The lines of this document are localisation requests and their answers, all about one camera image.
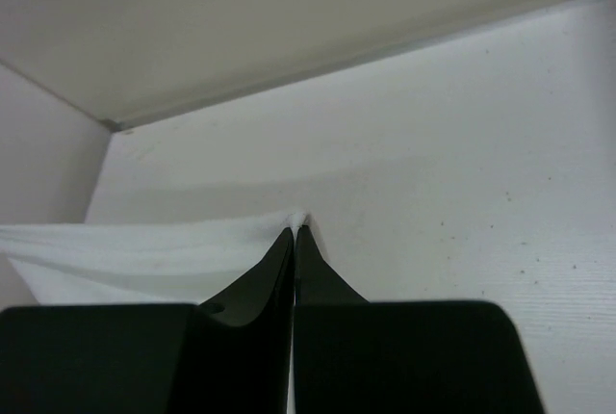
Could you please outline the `white tank top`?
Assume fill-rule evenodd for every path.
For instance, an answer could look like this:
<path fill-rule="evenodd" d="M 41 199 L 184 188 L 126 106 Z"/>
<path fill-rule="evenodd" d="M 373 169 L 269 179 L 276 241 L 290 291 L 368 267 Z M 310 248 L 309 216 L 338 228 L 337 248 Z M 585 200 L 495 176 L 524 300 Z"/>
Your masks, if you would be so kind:
<path fill-rule="evenodd" d="M 303 211 L 172 224 L 19 224 L 1 251 L 43 305 L 200 303 L 254 267 Z"/>

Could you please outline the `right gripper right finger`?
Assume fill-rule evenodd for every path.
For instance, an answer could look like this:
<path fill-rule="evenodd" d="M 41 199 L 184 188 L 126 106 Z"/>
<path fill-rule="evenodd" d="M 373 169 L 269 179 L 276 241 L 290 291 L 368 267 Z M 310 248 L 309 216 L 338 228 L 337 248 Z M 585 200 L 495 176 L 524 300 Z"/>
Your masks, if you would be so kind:
<path fill-rule="evenodd" d="M 370 302 L 295 246 L 293 366 L 299 413 L 541 413 L 515 325 L 485 300 Z"/>

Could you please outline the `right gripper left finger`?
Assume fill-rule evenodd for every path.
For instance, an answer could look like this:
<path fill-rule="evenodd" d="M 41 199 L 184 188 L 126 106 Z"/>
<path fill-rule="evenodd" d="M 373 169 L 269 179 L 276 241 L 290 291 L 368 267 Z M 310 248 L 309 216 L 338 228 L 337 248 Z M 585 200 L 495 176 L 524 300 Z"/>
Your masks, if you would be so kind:
<path fill-rule="evenodd" d="M 201 304 L 14 307 L 1 315 L 5 413 L 282 413 L 294 235 Z"/>

